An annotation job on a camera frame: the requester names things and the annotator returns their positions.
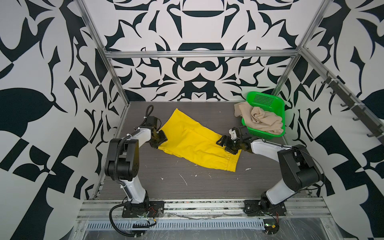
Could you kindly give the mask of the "yellow shorts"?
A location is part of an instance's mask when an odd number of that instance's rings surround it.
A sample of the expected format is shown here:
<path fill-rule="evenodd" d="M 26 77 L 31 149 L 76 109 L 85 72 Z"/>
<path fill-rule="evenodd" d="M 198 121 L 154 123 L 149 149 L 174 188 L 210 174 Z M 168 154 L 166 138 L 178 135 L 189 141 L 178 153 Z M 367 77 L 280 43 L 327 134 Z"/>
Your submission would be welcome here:
<path fill-rule="evenodd" d="M 202 126 L 183 112 L 175 109 L 162 127 L 167 141 L 158 149 L 166 154 L 184 158 L 198 166 L 235 172 L 240 152 L 233 155 L 217 145 L 222 135 Z"/>

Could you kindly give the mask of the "beige shorts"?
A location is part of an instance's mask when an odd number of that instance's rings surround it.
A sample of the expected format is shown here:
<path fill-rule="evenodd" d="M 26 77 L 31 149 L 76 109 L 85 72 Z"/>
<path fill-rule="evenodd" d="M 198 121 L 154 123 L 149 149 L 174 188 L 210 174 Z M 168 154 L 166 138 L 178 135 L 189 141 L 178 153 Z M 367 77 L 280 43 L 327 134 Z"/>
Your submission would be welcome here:
<path fill-rule="evenodd" d="M 281 117 L 260 107 L 252 107 L 248 102 L 235 104 L 234 115 L 235 117 L 242 117 L 245 125 L 252 129 L 273 135 L 283 133 L 283 119 Z"/>

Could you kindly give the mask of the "green plastic basket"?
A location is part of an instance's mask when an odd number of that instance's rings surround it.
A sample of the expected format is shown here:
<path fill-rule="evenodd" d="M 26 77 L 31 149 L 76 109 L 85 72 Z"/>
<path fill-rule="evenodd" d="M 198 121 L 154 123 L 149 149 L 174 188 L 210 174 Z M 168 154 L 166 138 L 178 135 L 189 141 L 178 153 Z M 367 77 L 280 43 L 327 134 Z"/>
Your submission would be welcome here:
<path fill-rule="evenodd" d="M 285 134 L 285 103 L 276 96 L 249 92 L 245 102 L 235 105 L 251 135 L 271 140 Z"/>

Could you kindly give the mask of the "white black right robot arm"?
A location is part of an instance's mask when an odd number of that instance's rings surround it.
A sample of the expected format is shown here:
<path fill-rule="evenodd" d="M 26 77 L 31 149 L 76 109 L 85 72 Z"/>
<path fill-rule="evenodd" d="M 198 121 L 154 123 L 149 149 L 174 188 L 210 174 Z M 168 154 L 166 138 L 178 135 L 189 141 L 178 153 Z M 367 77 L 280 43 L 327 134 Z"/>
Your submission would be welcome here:
<path fill-rule="evenodd" d="M 324 170 L 303 145 L 287 146 L 264 139 L 230 136 L 221 137 L 216 144 L 233 155 L 242 150 L 279 163 L 282 179 L 265 191 L 260 200 L 245 201 L 244 213 L 248 216 L 281 214 L 289 198 L 326 179 Z"/>

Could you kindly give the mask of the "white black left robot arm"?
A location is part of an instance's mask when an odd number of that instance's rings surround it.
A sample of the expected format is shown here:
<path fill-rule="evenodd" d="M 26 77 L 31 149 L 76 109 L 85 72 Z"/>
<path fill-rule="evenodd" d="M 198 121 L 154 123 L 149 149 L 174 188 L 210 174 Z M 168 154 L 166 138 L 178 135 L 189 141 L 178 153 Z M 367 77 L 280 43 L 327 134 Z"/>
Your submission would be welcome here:
<path fill-rule="evenodd" d="M 127 196 L 127 201 L 123 203 L 124 218 L 144 215 L 149 211 L 149 196 L 138 177 L 139 148 L 149 143 L 157 149 L 168 140 L 164 131 L 158 127 L 160 122 L 157 117 L 144 117 L 143 124 L 134 133 L 120 139 L 112 139 L 109 143 L 105 175 L 118 183 Z"/>

